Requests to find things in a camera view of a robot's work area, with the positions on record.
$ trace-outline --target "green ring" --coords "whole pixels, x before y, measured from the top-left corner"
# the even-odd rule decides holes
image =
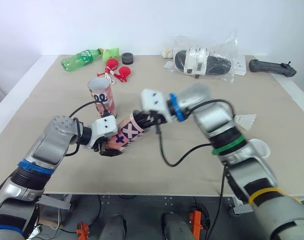
[[[239,138],[235,139],[233,142],[224,145],[222,147],[216,148],[212,150],[213,155],[219,155],[221,152],[228,150],[236,145],[238,145],[239,143],[243,142],[245,140],[245,137],[243,135],[241,135]]]

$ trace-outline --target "black hockey puck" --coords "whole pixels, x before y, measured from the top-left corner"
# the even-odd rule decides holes
[[[132,64],[134,62],[133,54],[130,52],[125,52],[122,54],[122,63],[125,65]]]

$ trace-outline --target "green plastic bottle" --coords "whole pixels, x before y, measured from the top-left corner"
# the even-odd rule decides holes
[[[70,72],[76,68],[91,63],[101,54],[103,54],[103,49],[101,48],[97,50],[87,49],[72,57],[63,59],[61,61],[61,65],[66,71]]]

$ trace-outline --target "small white object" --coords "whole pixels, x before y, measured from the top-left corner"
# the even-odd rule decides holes
[[[92,130],[92,136],[85,147],[89,149],[93,147],[96,140],[100,137],[110,137],[118,132],[116,118],[113,115],[97,119],[88,127]]]
[[[254,123],[255,118],[256,118],[256,114],[236,115],[234,120],[242,128],[249,131]]]
[[[34,230],[32,231],[32,233],[30,235],[30,237],[27,240],[33,239],[34,237],[36,237],[40,233],[41,233],[40,227],[37,226],[36,228],[34,228]]]
[[[245,62],[245,56],[239,55],[236,60],[236,66],[235,66],[235,74],[244,76],[246,74],[246,62]]]
[[[249,142],[257,150],[257,152],[262,156],[262,158],[266,159],[271,155],[271,150],[264,141],[253,138],[253,139],[250,139]]]
[[[209,52],[206,48],[190,48],[186,51],[184,74],[201,75],[206,73],[207,57]]]
[[[146,113],[156,111],[157,113],[163,115],[168,123],[173,122],[166,100],[164,99],[163,94],[159,91],[144,89],[141,92],[141,107]]]
[[[165,59],[171,59],[173,57],[173,50],[172,49],[164,49],[162,52],[161,52],[161,55],[163,58]]]
[[[169,69],[169,68],[173,67],[173,62],[172,61],[167,61],[166,64],[164,65],[164,67],[166,69]]]

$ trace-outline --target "pink cup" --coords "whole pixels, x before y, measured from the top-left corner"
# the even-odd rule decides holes
[[[91,92],[92,97],[95,100],[101,101],[106,107],[106,109],[112,115],[116,116],[117,113],[115,111],[115,103],[113,99],[110,81],[105,77],[96,77],[90,80],[87,86]],[[100,103],[96,103],[96,109],[102,116],[104,113],[104,107]]]

